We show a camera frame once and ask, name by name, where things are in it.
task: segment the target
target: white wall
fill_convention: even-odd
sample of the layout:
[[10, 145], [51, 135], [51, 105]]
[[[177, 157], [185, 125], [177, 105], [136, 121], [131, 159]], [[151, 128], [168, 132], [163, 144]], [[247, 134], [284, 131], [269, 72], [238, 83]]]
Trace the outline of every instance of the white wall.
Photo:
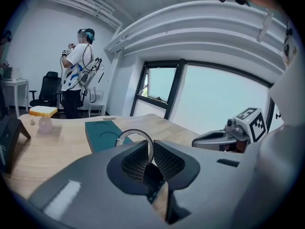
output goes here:
[[143, 64], [144, 60], [134, 55], [123, 56], [120, 59], [106, 109], [110, 115], [130, 116]]
[[[106, 89], [113, 55], [106, 54], [104, 47], [114, 33], [111, 27], [93, 16], [79, 18], [64, 12], [36, 7], [27, 11], [13, 35], [7, 60], [10, 66], [21, 69], [22, 78], [29, 81], [29, 89], [37, 91], [35, 98], [39, 96], [42, 78], [48, 71], [58, 72], [59, 77], [61, 76], [61, 51], [67, 48], [68, 43], [77, 42], [77, 31], [82, 28], [92, 28], [95, 31], [95, 41], [92, 44], [94, 57], [102, 58], [102, 64], [105, 66], [105, 74], [96, 90]], [[94, 81], [97, 82], [101, 74], [102, 71]], [[88, 109], [88, 101], [89, 98], [86, 97], [84, 109]], [[13, 105], [13, 98], [9, 98], [8, 102]]]
[[144, 102], [142, 100], [137, 100], [133, 116], [154, 114], [161, 118], [164, 118], [165, 112], [166, 112], [166, 110], [163, 108], [160, 108], [158, 106], [155, 106], [155, 105], [147, 103], [147, 102]]

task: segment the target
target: black office chair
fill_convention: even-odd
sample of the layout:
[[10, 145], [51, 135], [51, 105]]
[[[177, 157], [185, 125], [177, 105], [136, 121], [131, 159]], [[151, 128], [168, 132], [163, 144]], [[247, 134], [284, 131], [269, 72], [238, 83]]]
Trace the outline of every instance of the black office chair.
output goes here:
[[35, 106], [47, 106], [47, 107], [56, 107], [57, 106], [57, 94], [58, 86], [61, 83], [61, 78], [58, 77], [57, 72], [49, 71], [42, 80], [41, 91], [39, 98], [35, 99], [35, 92], [29, 91], [32, 93], [33, 100], [30, 101], [32, 107]]
[[[60, 104], [63, 106], [63, 104], [62, 104], [62, 91], [58, 91], [57, 93], [59, 94]], [[80, 107], [84, 106], [85, 96], [87, 96], [87, 91], [84, 91], [84, 89], [83, 89], [82, 92], [81, 92], [81, 98], [79, 100], [79, 103], [76, 106], [77, 108], [80, 108]]]

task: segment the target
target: clear glass object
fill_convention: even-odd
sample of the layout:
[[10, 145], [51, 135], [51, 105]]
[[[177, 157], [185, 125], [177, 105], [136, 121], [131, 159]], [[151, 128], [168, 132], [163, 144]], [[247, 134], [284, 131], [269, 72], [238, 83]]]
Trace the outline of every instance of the clear glass object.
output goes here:
[[38, 131], [42, 134], [47, 134], [53, 131], [53, 124], [50, 118], [41, 117], [38, 122], [39, 129]]

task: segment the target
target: green mat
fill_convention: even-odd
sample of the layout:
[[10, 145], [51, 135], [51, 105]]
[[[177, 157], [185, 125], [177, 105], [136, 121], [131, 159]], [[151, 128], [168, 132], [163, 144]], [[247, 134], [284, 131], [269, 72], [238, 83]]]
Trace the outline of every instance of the green mat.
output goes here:
[[[93, 153], [97, 153], [115, 146], [118, 136], [122, 133], [120, 128], [111, 120], [85, 122], [85, 130], [90, 149]], [[128, 137], [124, 140], [124, 144], [131, 143]]]

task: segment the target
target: window frame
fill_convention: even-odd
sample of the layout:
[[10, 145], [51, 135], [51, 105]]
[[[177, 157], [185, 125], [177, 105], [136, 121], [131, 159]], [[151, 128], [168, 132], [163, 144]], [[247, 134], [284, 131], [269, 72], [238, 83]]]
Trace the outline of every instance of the window frame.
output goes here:
[[[194, 66], [201, 66], [201, 67], [207, 67], [207, 68], [212, 68], [212, 69], [217, 69], [217, 70], [223, 70], [223, 71], [227, 71], [230, 73], [234, 73], [240, 76], [243, 76], [245, 78], [248, 78], [250, 80], [253, 80], [259, 84], [262, 84], [263, 86], [266, 86], [267, 88], [271, 88], [273, 86], [272, 83], [256, 76], [253, 75], [249, 72], [240, 70], [240, 69], [236, 69], [234, 67], [231, 66], [226, 66], [226, 65], [222, 65], [222, 64], [217, 64], [217, 63], [210, 63], [210, 62], [202, 62], [202, 61], [193, 61], [193, 60], [185, 60], [185, 59], [181, 59], [181, 60], [166, 60], [166, 61], [151, 61], [151, 62], [144, 62], [144, 66], [142, 68], [142, 72], [141, 72], [141, 76], [139, 79], [139, 83], [138, 83], [138, 87], [133, 99], [133, 104], [132, 104], [132, 110], [130, 113], [130, 116], [133, 116], [134, 114], [134, 110], [135, 110], [135, 106], [137, 103], [137, 100], [142, 100], [144, 102], [150, 103], [152, 105], [158, 106], [160, 108], [163, 108], [166, 110], [165, 115], [164, 115], [164, 119], [168, 120], [170, 117], [170, 114], [172, 112], [173, 109], [173, 105], [180, 87], [180, 81], [182, 78], [182, 72], [184, 70], [185, 65], [194, 65]], [[139, 95], [139, 91], [143, 88], [144, 86], [144, 82], [145, 82], [145, 75], [148, 71], [149, 68], [175, 68], [176, 67], [176, 73], [173, 79], [173, 83], [172, 83], [172, 87], [168, 96], [168, 100], [167, 102], [161, 102], [161, 101], [157, 101], [154, 100], [153, 98], [149, 98], [149, 97], [144, 97]], [[267, 125], [267, 131], [269, 131], [270, 126], [271, 126], [271, 122], [272, 122], [272, 117], [273, 117], [273, 113], [274, 113], [274, 109], [275, 109], [275, 103], [273, 102], [273, 100], [271, 99], [271, 97], [269, 97], [268, 99], [268, 103], [267, 103], [267, 116], [266, 116], [266, 125]]]
[[[165, 109], [166, 111], [165, 111], [164, 119], [168, 120], [169, 116], [171, 114], [171, 111], [173, 109], [173, 104], [175, 102], [177, 93], [178, 93], [178, 89], [179, 89], [179, 85], [180, 85], [180, 81], [181, 81], [184, 66], [185, 66], [185, 59], [165, 60], [165, 61], [151, 61], [151, 62], [145, 61], [144, 66], [142, 68], [140, 80], [139, 80], [139, 83], [138, 83], [138, 86], [137, 86], [137, 90], [136, 90], [136, 93], [134, 95], [132, 110], [131, 110], [130, 116], [133, 116], [137, 100], [139, 99], [139, 100], [142, 100], [142, 101], [147, 102], [149, 104], [152, 104], [152, 105], [158, 106], [162, 109]], [[147, 88], [149, 87], [148, 72], [149, 72], [149, 69], [153, 69], [153, 68], [176, 68], [176, 72], [175, 72], [175, 75], [174, 75], [174, 78], [173, 78], [173, 83], [172, 83], [172, 86], [171, 86], [170, 93], [168, 95], [167, 102], [159, 101], [159, 100], [154, 99], [152, 97], [145, 97], [145, 96], [140, 95], [140, 91], [144, 88], [146, 75], [148, 77]]]

